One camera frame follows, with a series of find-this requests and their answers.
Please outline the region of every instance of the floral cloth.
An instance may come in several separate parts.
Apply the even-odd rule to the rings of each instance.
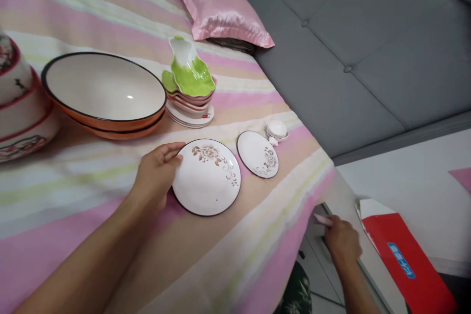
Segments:
[[[310,314],[312,312],[308,275],[301,264],[295,262],[283,298],[273,314]]]

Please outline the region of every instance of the tufted headboard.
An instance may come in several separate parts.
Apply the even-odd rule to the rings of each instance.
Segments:
[[[248,1],[275,41],[255,59],[337,165],[471,127],[464,0]]]

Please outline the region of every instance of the bed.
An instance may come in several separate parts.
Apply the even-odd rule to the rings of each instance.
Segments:
[[[128,58],[158,77],[167,39],[192,40],[181,0],[0,0],[0,24],[41,72],[77,51]],[[226,212],[198,217],[169,194],[108,313],[270,313],[278,304],[333,163],[249,55],[195,43],[218,85],[215,118],[200,130],[167,116],[151,136],[100,139],[62,117],[44,149],[0,165],[0,313],[11,312],[107,217],[129,191],[140,158],[172,141],[212,138],[236,155],[236,138],[273,118],[289,129],[280,170],[264,180],[242,163],[241,193]]]

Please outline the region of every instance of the pink pillow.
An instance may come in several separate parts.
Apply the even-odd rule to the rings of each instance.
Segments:
[[[183,0],[194,20],[195,40],[237,38],[260,47],[275,45],[247,0]]]

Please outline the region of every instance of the white saucer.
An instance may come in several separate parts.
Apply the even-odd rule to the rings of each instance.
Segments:
[[[191,116],[184,111],[178,109],[170,100],[167,100],[167,113],[177,123],[191,128],[201,128],[208,125],[214,118],[214,107],[209,105],[206,112],[201,113],[200,116]]]
[[[179,203],[191,213],[214,216],[229,208],[240,190],[240,167],[234,154],[222,143],[200,139],[179,152],[173,191]]]
[[[280,166],[268,140],[255,131],[244,131],[237,139],[237,151],[244,165],[261,178],[273,178]]]
[[[184,126],[184,127],[192,128],[192,129],[203,128],[203,127],[209,125],[209,123],[211,122],[211,120],[208,119],[209,121],[208,121],[207,123],[203,124],[203,125],[187,124],[187,123],[181,121],[180,119],[175,118],[168,110],[167,110],[167,114],[168,114],[168,116],[169,116],[174,122],[176,122],[176,123],[178,123],[178,124],[180,124],[180,125],[182,125],[182,126]]]

